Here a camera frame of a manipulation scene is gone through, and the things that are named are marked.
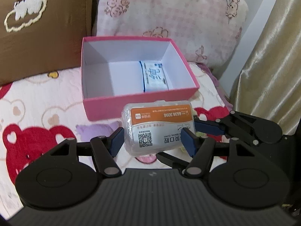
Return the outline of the purple plush toy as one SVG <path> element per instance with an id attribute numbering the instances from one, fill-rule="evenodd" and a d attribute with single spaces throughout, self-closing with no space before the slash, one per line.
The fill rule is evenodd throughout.
<path id="1" fill-rule="evenodd" d="M 92 138 L 97 136 L 109 137 L 119 127 L 121 127 L 121 122 L 113 121 L 108 124 L 76 125 L 75 130 L 82 142 L 89 142 Z"/>

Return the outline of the pink checked pillow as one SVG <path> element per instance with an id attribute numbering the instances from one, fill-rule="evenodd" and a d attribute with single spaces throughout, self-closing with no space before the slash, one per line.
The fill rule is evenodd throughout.
<path id="1" fill-rule="evenodd" d="M 245 0 L 97 0 L 97 36 L 170 38 L 187 61 L 210 69 L 233 54 L 248 13 Z"/>

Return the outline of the blue wet wipes pack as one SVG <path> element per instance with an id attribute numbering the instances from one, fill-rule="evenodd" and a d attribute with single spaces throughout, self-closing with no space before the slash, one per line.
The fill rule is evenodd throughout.
<path id="1" fill-rule="evenodd" d="M 163 70 L 163 64 L 159 61 L 139 61 L 144 92 L 166 91 L 168 84 Z"/>

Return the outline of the gold curtain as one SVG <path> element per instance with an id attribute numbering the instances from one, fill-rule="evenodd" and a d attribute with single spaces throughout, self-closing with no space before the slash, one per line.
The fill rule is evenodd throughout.
<path id="1" fill-rule="evenodd" d="M 300 120 L 300 0 L 276 0 L 231 94 L 234 109 L 293 134 Z"/>

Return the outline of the pink cardboard box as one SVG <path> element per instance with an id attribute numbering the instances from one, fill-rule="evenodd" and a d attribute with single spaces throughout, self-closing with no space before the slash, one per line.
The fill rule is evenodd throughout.
<path id="1" fill-rule="evenodd" d="M 167 90 L 146 91 L 143 61 L 162 65 Z M 130 103 L 189 100 L 199 89 L 196 76 L 170 38 L 84 37 L 81 71 L 83 105 L 90 121 L 119 118 Z"/>

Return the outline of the clear plastic floss box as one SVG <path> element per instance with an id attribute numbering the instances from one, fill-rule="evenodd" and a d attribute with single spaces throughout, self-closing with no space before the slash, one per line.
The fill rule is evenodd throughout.
<path id="1" fill-rule="evenodd" d="M 121 119 L 125 149 L 133 157 L 181 147 L 183 128 L 195 133 L 190 101 L 127 104 Z"/>

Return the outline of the bear print blanket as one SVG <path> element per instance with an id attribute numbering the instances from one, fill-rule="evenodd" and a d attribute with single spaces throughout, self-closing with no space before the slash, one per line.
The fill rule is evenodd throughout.
<path id="1" fill-rule="evenodd" d="M 191 98 L 192 107 L 202 120 L 225 117 L 233 109 L 224 90 L 204 64 L 189 63 L 200 88 Z M 89 121 L 82 101 L 81 69 L 53 71 L 1 87 L 1 216 L 12 217 L 22 208 L 13 185 L 13 178 L 34 159 L 48 151 L 50 144 L 40 144 L 43 138 L 60 143 L 73 133 L 80 136 L 76 125 L 108 124 L 120 119 Z M 26 147 L 20 141 L 26 141 Z M 7 149 L 16 154 L 8 158 Z M 155 155 L 134 158 L 122 147 L 115 158 L 122 171 L 125 168 L 167 168 Z"/>

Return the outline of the brown pillow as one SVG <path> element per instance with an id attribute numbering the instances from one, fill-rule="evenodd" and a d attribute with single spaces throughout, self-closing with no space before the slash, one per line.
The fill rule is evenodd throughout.
<path id="1" fill-rule="evenodd" d="M 74 68 L 92 0 L 1 0 L 1 84 Z"/>

